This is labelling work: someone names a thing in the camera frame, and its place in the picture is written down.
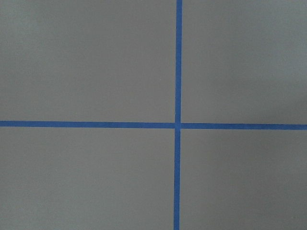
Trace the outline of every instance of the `vertical blue tape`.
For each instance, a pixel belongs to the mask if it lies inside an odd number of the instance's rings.
[[[180,228],[181,48],[182,48],[182,0],[177,0],[177,8],[176,8],[174,230],[179,230],[179,228]]]

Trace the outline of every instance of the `blue line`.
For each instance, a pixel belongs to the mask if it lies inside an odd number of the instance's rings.
[[[0,127],[175,128],[175,124],[146,122],[0,121]]]
[[[181,123],[183,129],[271,129],[307,130],[307,125],[291,124],[221,124],[221,123]]]
[[[177,0],[175,157],[174,157],[174,230],[180,229],[181,49],[182,49],[182,0]]]
[[[181,123],[181,46],[182,46],[182,0],[177,0],[176,13],[176,95],[175,123]]]

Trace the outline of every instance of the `gray background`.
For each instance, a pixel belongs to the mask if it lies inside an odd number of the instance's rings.
[[[307,133],[183,130],[181,229],[305,230]]]
[[[182,120],[307,123],[306,0],[184,0]]]
[[[1,127],[1,230],[170,230],[174,131]]]
[[[0,0],[0,120],[173,122],[173,0]]]
[[[175,0],[0,0],[0,120],[173,122]],[[183,0],[183,122],[306,123],[307,1]],[[307,229],[306,131],[183,130],[181,229]],[[0,230],[170,230],[174,131],[0,128]]]

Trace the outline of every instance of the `gray surface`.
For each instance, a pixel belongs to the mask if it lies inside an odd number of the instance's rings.
[[[181,230],[307,229],[305,131],[181,136]]]
[[[183,122],[307,123],[307,0],[184,0]]]
[[[172,122],[176,2],[0,0],[0,120]]]
[[[0,128],[0,229],[173,229],[173,132]]]

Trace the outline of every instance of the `horizontal blue tape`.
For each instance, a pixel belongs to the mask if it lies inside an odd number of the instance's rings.
[[[272,129],[307,130],[307,125],[288,124],[221,124],[221,123],[181,123],[183,129]]]
[[[174,123],[147,122],[0,121],[0,127],[175,128],[175,125]]]
[[[0,121],[0,127],[67,127],[67,128],[175,128],[175,123],[159,122],[84,122],[84,121]],[[307,125],[291,124],[221,124],[181,123],[182,129],[272,129],[307,130]]]

